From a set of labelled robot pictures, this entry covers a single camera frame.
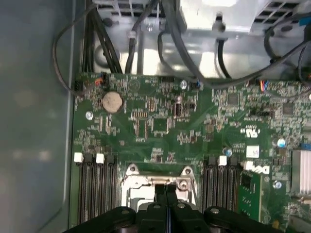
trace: screw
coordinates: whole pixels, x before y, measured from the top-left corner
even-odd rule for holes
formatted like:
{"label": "screw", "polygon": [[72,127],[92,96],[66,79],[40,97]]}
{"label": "screw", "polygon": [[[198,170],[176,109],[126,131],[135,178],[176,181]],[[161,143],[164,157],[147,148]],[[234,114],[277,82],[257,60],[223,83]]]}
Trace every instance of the screw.
{"label": "screw", "polygon": [[187,81],[186,80],[181,81],[179,86],[182,90],[186,90],[188,86]]}
{"label": "screw", "polygon": [[148,23],[146,28],[147,28],[147,31],[152,32],[154,26],[152,23]]}
{"label": "screw", "polygon": [[180,190],[182,190],[182,191],[188,190],[188,183],[187,183],[187,181],[182,180],[182,181],[179,183],[179,188],[180,188]]}
{"label": "screw", "polygon": [[282,187],[282,183],[280,181],[274,181],[273,188],[280,189]]}
{"label": "screw", "polygon": [[183,204],[183,203],[179,203],[179,204],[177,205],[177,207],[180,208],[180,209],[183,209],[183,208],[185,208],[186,206],[185,206],[185,204]]}
{"label": "screw", "polygon": [[94,114],[91,111],[86,112],[86,119],[92,120],[94,117]]}
{"label": "screw", "polygon": [[219,214],[219,210],[218,209],[211,209],[210,210],[213,214]]}

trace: white slot latch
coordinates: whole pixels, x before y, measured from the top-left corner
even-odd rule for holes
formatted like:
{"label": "white slot latch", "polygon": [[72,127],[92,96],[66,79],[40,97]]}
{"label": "white slot latch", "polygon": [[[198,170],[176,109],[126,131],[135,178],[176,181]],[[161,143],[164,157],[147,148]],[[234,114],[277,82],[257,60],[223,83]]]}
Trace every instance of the white slot latch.
{"label": "white slot latch", "polygon": [[227,165],[227,156],[221,155],[218,158],[218,166],[226,166]]}
{"label": "white slot latch", "polygon": [[96,154],[96,163],[97,164],[104,164],[104,161],[105,161],[104,154],[97,153]]}
{"label": "white slot latch", "polygon": [[253,161],[245,161],[244,164],[243,164],[244,170],[247,170],[247,171],[252,170],[253,169],[253,164],[254,164]]}
{"label": "white slot latch", "polygon": [[73,161],[75,163],[82,163],[83,160],[84,160],[84,157],[83,157],[82,153],[80,153],[80,152],[75,152],[74,153]]}

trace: colored wires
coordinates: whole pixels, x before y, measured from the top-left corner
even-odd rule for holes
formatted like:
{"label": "colored wires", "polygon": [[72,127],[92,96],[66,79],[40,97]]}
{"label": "colored wires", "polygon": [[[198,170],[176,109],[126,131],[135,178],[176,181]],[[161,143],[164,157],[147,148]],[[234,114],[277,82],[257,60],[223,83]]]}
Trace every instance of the colored wires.
{"label": "colored wires", "polygon": [[260,80],[260,89],[265,92],[268,89],[269,81]]}

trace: blue component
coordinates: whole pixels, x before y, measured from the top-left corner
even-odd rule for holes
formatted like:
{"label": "blue component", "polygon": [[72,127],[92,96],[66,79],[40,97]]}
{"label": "blue component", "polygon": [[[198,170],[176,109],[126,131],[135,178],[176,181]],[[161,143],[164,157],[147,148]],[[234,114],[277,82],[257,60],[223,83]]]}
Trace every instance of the blue component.
{"label": "blue component", "polygon": [[227,157],[231,157],[231,156],[232,156],[232,149],[227,149],[227,150],[225,150],[225,155],[226,155]]}
{"label": "blue component", "polygon": [[301,143],[302,150],[311,150],[311,143]]}
{"label": "blue component", "polygon": [[302,18],[299,21],[299,25],[300,26],[305,26],[305,25],[309,24],[310,22],[311,22],[311,17]]}
{"label": "blue component", "polygon": [[285,139],[280,138],[280,139],[277,141],[277,146],[278,146],[279,148],[284,148],[284,147],[286,146],[286,141],[285,141]]}

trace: chip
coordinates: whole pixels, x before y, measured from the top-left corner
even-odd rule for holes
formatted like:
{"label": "chip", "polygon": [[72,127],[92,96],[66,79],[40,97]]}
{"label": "chip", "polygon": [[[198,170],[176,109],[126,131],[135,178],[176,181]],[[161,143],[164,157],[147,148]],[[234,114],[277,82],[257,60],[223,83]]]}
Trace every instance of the chip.
{"label": "chip", "polygon": [[206,126],[206,131],[208,133],[214,132],[214,125],[207,125]]}
{"label": "chip", "polygon": [[239,105],[239,95],[237,93],[228,94],[228,105]]}
{"label": "chip", "polygon": [[280,156],[285,156],[286,155],[286,149],[285,148],[280,148],[278,149],[278,154]]}
{"label": "chip", "polygon": [[208,134],[206,135],[206,140],[207,140],[207,141],[212,141],[212,140],[214,140],[214,135],[213,135],[212,133],[208,133]]}
{"label": "chip", "polygon": [[294,114],[294,103],[284,103],[283,114],[292,116]]}

